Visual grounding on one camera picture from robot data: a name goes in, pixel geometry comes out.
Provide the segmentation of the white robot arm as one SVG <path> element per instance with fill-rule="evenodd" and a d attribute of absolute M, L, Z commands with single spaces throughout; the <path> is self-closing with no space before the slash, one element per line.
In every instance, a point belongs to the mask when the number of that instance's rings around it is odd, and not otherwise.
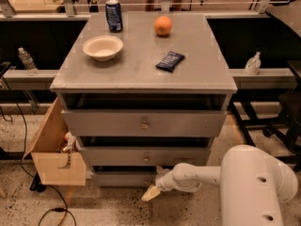
<path fill-rule="evenodd" d="M 159 167 L 142 200 L 173 189 L 195 193 L 204 183 L 220 188 L 222 226 L 284 226 L 280 206 L 298 191 L 289 166 L 259 148 L 237 145 L 225 153 L 219 166 Z"/>

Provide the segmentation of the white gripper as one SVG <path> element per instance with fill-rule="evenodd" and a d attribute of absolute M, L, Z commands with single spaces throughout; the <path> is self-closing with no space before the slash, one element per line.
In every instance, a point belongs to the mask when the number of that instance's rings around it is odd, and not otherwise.
<path fill-rule="evenodd" d="M 161 191 L 171 191 L 174 187 L 174 179 L 171 170 L 156 166 L 156 172 L 155 185 L 150 185 L 143 194 L 141 198 L 143 202 L 149 202 L 159 196 Z"/>

